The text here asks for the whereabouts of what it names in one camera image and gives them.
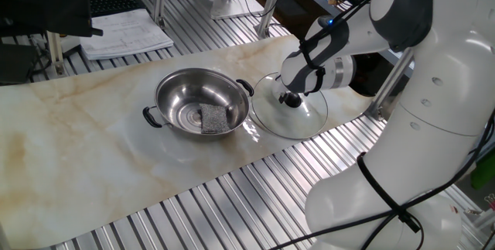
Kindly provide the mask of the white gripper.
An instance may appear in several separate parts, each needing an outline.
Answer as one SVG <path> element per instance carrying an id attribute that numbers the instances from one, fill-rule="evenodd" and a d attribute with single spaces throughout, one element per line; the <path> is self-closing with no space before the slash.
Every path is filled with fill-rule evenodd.
<path id="1" fill-rule="evenodd" d="M 281 74 L 278 74 L 272 80 L 271 93 L 273 95 L 280 95 L 278 98 L 280 104 L 284 104 L 288 98 L 288 93 L 291 93 L 291 91 L 283 84 Z"/>

